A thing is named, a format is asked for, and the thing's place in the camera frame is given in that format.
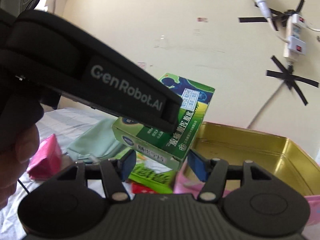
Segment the person's left hand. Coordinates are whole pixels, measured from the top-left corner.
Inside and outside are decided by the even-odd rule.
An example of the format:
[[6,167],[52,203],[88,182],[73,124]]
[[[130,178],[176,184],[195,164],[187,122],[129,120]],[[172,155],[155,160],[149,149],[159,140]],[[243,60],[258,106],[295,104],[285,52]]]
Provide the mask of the person's left hand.
[[39,145],[39,130],[33,124],[17,137],[13,146],[1,152],[1,209],[7,206],[8,199],[15,193],[18,179],[27,170],[29,160]]

